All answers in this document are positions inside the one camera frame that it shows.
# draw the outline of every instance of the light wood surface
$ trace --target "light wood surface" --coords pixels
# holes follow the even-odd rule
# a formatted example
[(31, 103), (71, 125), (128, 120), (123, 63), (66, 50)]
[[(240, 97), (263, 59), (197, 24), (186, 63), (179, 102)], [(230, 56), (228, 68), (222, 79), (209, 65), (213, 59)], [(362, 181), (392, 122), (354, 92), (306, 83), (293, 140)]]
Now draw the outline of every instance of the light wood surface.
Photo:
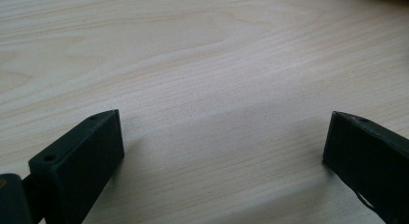
[(84, 223), (383, 223), (322, 164), (331, 112), (409, 137), (408, 0), (0, 0), (0, 173), (120, 109)]

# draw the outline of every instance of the table surface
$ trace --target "table surface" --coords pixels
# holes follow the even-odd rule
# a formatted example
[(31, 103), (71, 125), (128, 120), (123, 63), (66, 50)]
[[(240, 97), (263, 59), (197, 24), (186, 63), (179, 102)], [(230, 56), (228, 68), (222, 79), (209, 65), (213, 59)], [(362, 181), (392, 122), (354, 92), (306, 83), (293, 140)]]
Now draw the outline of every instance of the table surface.
[(0, 173), (120, 109), (84, 223), (383, 223), (322, 164), (331, 112), (409, 136), (408, 0), (0, 0)]

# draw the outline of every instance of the wooden table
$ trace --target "wooden table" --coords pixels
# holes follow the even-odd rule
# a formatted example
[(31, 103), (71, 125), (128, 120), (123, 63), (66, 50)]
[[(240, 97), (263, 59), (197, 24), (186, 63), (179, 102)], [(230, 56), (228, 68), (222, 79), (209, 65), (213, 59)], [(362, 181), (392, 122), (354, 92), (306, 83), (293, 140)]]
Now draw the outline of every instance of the wooden table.
[(321, 164), (333, 110), (409, 136), (408, 0), (0, 0), (0, 173), (120, 109), (84, 223), (383, 223)]

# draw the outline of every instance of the dark object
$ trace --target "dark object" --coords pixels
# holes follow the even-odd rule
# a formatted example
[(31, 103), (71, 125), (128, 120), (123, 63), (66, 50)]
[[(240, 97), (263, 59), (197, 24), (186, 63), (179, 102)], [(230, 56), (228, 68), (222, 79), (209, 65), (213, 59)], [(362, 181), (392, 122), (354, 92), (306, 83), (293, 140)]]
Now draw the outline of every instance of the dark object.
[(323, 162), (387, 224), (409, 223), (409, 140), (334, 112)]
[(93, 115), (30, 159), (23, 182), (0, 175), (0, 223), (81, 223), (123, 156), (119, 111)]

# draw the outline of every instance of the wood grain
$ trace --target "wood grain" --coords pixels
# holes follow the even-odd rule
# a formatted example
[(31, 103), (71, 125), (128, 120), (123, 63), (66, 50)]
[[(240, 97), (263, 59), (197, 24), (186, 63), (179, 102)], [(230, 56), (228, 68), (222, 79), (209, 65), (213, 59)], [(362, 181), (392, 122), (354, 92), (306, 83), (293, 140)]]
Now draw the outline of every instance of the wood grain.
[(0, 0), (0, 173), (120, 109), (84, 223), (382, 223), (321, 164), (331, 112), (409, 137), (408, 0)]

